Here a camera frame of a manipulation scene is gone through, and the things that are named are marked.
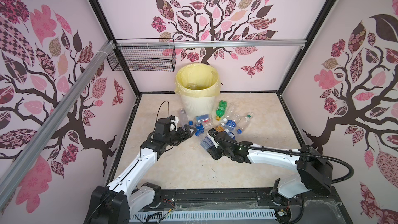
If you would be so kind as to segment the clear bottle green cap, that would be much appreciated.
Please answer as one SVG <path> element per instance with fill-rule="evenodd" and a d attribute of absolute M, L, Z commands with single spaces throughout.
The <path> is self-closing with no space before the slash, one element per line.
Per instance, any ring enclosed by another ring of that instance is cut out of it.
<path fill-rule="evenodd" d="M 254 116 L 254 113 L 249 112 L 240 119 L 240 121 L 238 122 L 238 124 L 236 126 L 237 134 L 242 134 L 248 128 L 253 116 Z"/>

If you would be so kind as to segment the clear slim bottle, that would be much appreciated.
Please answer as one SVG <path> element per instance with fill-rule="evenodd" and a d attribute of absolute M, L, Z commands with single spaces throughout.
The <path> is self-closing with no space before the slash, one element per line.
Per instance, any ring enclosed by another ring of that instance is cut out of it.
<path fill-rule="evenodd" d="M 189 124 L 188 116 L 183 108 L 179 110 L 178 114 L 179 114 L 179 124 L 183 128 L 185 125 Z"/>

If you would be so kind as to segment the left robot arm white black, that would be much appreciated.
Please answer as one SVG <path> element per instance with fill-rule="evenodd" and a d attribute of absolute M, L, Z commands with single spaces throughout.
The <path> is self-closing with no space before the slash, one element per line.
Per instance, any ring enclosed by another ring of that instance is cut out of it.
<path fill-rule="evenodd" d="M 194 136 L 195 127 L 187 124 L 179 127 L 178 121 L 173 115 L 157 120 L 131 164 L 107 186 L 94 189 L 86 224 L 127 224 L 142 208 L 160 204 L 160 186 L 145 183 L 137 188 L 137 185 L 168 146 L 178 146 Z"/>

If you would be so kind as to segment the soda water labelled bottle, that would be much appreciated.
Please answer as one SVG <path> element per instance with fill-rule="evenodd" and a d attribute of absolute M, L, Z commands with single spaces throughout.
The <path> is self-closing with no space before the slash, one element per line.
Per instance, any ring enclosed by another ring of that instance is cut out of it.
<path fill-rule="evenodd" d="M 204 150 L 209 151 L 215 148 L 212 140 L 208 136 L 204 136 L 203 139 L 201 140 L 201 146 Z"/>

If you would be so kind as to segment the clear bottle blue label white cap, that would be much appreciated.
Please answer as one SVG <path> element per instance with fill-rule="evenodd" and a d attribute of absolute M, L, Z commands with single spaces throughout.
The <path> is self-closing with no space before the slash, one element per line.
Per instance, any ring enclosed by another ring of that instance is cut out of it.
<path fill-rule="evenodd" d="M 195 125 L 195 128 L 196 128 L 196 132 L 195 132 L 196 137 L 199 137 L 201 134 L 204 133 L 204 126 L 202 123 L 197 123 Z"/>

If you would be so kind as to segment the red yellow label bottle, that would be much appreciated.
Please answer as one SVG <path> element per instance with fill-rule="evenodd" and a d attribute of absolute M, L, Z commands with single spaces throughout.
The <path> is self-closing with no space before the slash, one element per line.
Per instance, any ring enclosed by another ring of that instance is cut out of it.
<path fill-rule="evenodd" d="M 225 123 L 220 123 L 217 126 L 215 126 L 215 131 L 220 133 L 223 132 L 225 130 Z"/>

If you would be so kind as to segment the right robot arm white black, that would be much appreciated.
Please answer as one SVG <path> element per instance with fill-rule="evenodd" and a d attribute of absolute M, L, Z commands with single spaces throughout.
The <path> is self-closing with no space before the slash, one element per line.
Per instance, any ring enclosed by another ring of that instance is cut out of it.
<path fill-rule="evenodd" d="M 232 161 L 248 164 L 268 164 L 293 171 L 286 178 L 275 180 L 269 193 L 275 204 L 282 205 L 297 195 L 313 192 L 321 196 L 331 193 L 332 164 L 312 147 L 278 149 L 264 147 L 252 142 L 238 142 L 232 133 L 208 131 L 201 146 L 214 160 L 228 157 Z"/>

